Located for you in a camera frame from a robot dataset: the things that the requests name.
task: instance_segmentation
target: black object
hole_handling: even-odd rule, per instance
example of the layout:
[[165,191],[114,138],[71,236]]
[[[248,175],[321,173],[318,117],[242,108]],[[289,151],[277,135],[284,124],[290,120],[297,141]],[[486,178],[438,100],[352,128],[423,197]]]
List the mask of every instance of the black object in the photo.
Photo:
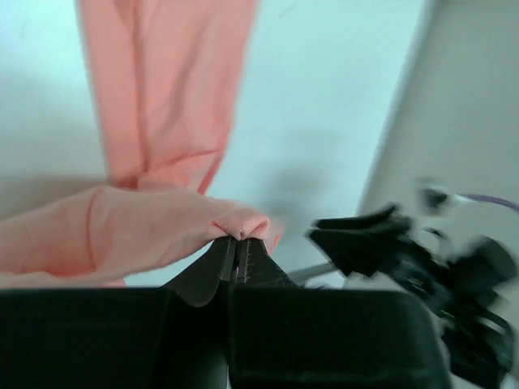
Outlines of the black object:
[[489,312],[492,289],[517,275],[511,254],[488,237],[458,259],[437,263],[410,237],[412,223],[398,207],[359,218],[318,220],[309,238],[346,276],[381,271],[419,296],[448,322],[443,340],[454,374],[486,389],[498,389],[512,369],[510,325]]
[[[515,266],[488,240],[441,266],[409,238],[410,221],[390,207],[320,220],[310,238],[346,275],[383,271],[448,318],[453,373],[497,388],[513,332],[488,312],[489,288]],[[224,389],[228,366],[233,389],[450,388],[416,297],[301,289],[255,239],[215,240],[162,288],[0,291],[2,389]]]
[[0,292],[0,387],[450,388],[416,297],[301,289],[223,237],[156,289]]

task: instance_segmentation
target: metal rod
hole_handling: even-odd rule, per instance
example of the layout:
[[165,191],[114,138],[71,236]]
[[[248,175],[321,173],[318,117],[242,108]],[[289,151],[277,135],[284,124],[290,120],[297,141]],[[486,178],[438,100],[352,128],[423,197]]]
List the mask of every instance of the metal rod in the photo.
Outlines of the metal rod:
[[328,273],[337,271],[337,268],[333,263],[323,263],[322,265],[315,265],[313,267],[307,267],[306,269],[292,271],[287,276],[297,285],[304,284],[312,278],[323,276]]

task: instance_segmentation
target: peach cloth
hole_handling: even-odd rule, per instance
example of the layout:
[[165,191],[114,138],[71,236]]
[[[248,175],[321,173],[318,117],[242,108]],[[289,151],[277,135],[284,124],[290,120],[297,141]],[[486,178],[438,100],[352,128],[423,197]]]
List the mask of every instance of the peach cloth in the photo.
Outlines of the peach cloth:
[[257,237],[266,216],[187,188],[100,186],[0,223],[0,286],[96,285],[164,267],[217,237]]
[[81,0],[112,182],[205,193],[231,132],[255,0]]
[[272,249],[265,215],[202,195],[231,131],[255,0],[80,4],[111,182],[128,190],[0,223],[0,287],[123,284],[226,234]]

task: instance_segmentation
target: gray wall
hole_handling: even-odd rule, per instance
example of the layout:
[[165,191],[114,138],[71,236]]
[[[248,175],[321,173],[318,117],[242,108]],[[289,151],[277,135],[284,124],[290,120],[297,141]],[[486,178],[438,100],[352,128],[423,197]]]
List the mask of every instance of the gray wall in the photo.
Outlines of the gray wall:
[[[519,202],[519,2],[442,1],[418,56],[363,206],[389,200],[417,214],[413,179]],[[445,227],[459,247],[475,234],[519,254],[519,217],[464,207]],[[498,311],[519,328],[519,284]]]

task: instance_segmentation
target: pink fabric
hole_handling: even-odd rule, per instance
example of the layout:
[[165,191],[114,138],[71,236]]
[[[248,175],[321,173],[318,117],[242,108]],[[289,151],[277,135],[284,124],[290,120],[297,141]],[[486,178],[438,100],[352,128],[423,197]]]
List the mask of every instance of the pink fabric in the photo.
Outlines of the pink fabric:
[[225,152],[255,0],[81,0],[117,186],[204,193]]
[[0,223],[0,286],[121,285],[226,234],[272,249],[265,215],[201,194],[225,152],[255,1],[80,3],[111,181],[131,190]]
[[257,237],[269,219],[187,188],[101,186],[0,224],[0,286],[96,285],[164,267],[217,237]]

